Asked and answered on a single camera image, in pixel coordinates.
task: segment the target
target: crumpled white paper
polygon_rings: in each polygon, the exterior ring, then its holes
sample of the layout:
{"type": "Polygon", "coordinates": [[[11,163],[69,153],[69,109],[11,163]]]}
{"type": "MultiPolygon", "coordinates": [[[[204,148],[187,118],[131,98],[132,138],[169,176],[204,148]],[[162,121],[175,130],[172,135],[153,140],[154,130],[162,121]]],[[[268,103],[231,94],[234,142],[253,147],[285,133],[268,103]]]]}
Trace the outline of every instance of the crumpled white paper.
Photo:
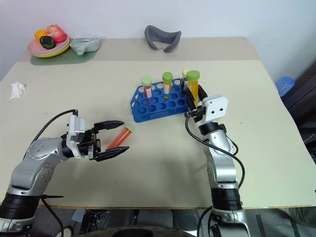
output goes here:
{"type": "Polygon", "coordinates": [[[12,89],[11,89],[10,100],[14,98],[21,98],[25,91],[25,86],[17,81],[11,84],[11,86],[12,86],[12,89]]]}

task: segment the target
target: orange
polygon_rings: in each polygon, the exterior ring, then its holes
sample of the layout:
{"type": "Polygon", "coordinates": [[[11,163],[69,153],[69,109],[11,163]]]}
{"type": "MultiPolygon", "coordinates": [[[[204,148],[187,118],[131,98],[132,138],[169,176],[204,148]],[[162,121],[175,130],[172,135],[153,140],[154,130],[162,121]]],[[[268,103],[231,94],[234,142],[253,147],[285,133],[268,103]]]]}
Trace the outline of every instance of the orange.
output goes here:
{"type": "Polygon", "coordinates": [[[41,38],[42,36],[47,36],[47,31],[46,31],[46,30],[38,30],[38,31],[36,31],[35,34],[34,34],[34,37],[35,37],[35,39],[36,39],[38,42],[40,41],[40,38],[41,38]]]}

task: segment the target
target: beige table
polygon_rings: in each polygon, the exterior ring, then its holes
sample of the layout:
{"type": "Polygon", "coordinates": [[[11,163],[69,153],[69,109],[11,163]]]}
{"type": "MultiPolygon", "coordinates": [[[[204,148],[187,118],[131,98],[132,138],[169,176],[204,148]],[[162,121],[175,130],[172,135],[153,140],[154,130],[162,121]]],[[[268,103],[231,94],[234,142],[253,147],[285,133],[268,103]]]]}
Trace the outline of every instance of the beige table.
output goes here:
{"type": "MultiPolygon", "coordinates": [[[[134,123],[130,100],[143,75],[161,81],[184,67],[201,72],[209,95],[229,99],[220,121],[238,144],[246,177],[240,190],[245,208],[316,205],[316,166],[253,46],[245,39],[182,39],[174,53],[152,51],[142,39],[108,39],[94,60],[73,65],[33,66],[25,56],[0,83],[0,198],[30,141],[54,115],[78,109],[93,123],[119,119],[135,126],[124,154],[103,162],[87,158],[59,164],[46,194],[62,207],[195,208],[211,205],[202,145],[177,115],[134,123]],[[9,100],[10,84],[27,89],[9,100]]],[[[68,116],[43,136],[60,136],[68,116]]],[[[106,146],[120,128],[100,133],[106,146]]],[[[238,179],[241,171],[236,164],[238,179]]]]}

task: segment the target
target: black cable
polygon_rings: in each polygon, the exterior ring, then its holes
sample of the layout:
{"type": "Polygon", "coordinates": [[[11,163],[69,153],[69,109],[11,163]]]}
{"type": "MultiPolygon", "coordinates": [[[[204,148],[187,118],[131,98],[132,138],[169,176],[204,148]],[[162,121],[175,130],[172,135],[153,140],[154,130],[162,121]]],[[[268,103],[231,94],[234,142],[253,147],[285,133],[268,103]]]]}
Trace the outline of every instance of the black cable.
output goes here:
{"type": "Polygon", "coordinates": [[[209,214],[208,221],[207,221],[207,231],[208,231],[208,237],[210,237],[209,233],[211,231],[211,220],[212,220],[212,212],[209,214]]]}
{"type": "Polygon", "coordinates": [[[212,206],[208,207],[202,212],[201,216],[199,217],[198,222],[197,222],[197,237],[199,237],[199,230],[201,228],[202,219],[206,215],[206,213],[209,212],[211,209],[212,209],[212,206]]]}
{"type": "Polygon", "coordinates": [[[207,142],[204,142],[203,140],[201,140],[201,139],[199,139],[198,137],[196,137],[196,136],[190,131],[189,126],[188,126],[188,121],[189,121],[189,118],[191,118],[191,117],[192,117],[192,115],[188,115],[187,118],[186,118],[186,122],[185,122],[186,130],[187,130],[187,132],[190,134],[191,137],[193,137],[193,138],[196,139],[197,141],[201,142],[202,144],[204,144],[204,145],[206,145],[206,146],[208,146],[208,147],[210,147],[210,148],[213,148],[213,149],[215,149],[215,150],[218,150],[218,151],[220,151],[220,152],[222,152],[222,153],[224,153],[224,154],[230,156],[231,158],[233,158],[234,160],[236,160],[236,161],[239,163],[239,165],[241,166],[241,170],[242,170],[242,176],[241,176],[241,180],[240,180],[240,183],[239,183],[239,188],[241,188],[241,185],[242,185],[243,180],[244,180],[244,178],[245,178],[245,167],[243,166],[243,164],[242,164],[242,162],[240,161],[240,159],[238,159],[235,155],[230,154],[229,152],[227,152],[227,151],[225,151],[225,150],[223,150],[223,149],[220,149],[220,148],[218,148],[218,147],[216,147],[216,146],[214,146],[214,145],[212,145],[212,144],[209,144],[209,143],[207,143],[207,142]]]}
{"type": "Polygon", "coordinates": [[[54,122],[54,120],[56,120],[57,118],[59,118],[62,115],[68,114],[68,113],[73,113],[73,115],[77,115],[78,116],[78,110],[67,110],[64,111],[58,115],[56,115],[55,117],[53,117],[50,121],[47,122],[47,124],[45,124],[45,126],[39,131],[39,133],[35,136],[35,138],[33,139],[33,141],[31,142],[31,144],[33,142],[35,142],[40,136],[41,134],[44,132],[44,130],[52,123],[54,122]]]}
{"type": "Polygon", "coordinates": [[[237,153],[238,153],[238,151],[239,151],[239,148],[238,148],[237,144],[236,144],[232,139],[230,139],[227,135],[226,135],[226,137],[227,137],[227,138],[232,142],[232,144],[236,147],[236,151],[235,151],[235,153],[234,153],[234,156],[237,155],[237,153]]]}
{"type": "Polygon", "coordinates": [[[44,205],[46,206],[47,210],[53,215],[53,217],[56,219],[56,221],[58,222],[59,226],[60,226],[60,232],[61,232],[61,237],[64,237],[64,227],[63,227],[63,223],[61,222],[61,220],[58,218],[58,216],[56,215],[56,213],[53,211],[53,209],[51,209],[51,207],[47,204],[47,202],[45,201],[45,197],[41,197],[40,198],[41,201],[44,203],[44,205]]]}

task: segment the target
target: blue test tube rack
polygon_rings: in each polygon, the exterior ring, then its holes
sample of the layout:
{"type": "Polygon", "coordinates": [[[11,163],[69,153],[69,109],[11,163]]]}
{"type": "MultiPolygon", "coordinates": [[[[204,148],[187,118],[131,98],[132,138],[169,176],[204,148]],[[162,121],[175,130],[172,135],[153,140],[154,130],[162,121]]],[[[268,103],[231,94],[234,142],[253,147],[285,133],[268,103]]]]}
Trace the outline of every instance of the blue test tube rack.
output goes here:
{"type": "Polygon", "coordinates": [[[170,94],[164,94],[163,82],[152,84],[153,96],[146,98],[143,86],[136,88],[130,106],[135,122],[144,122],[189,111],[185,90],[181,89],[181,79],[172,80],[170,94]]]}

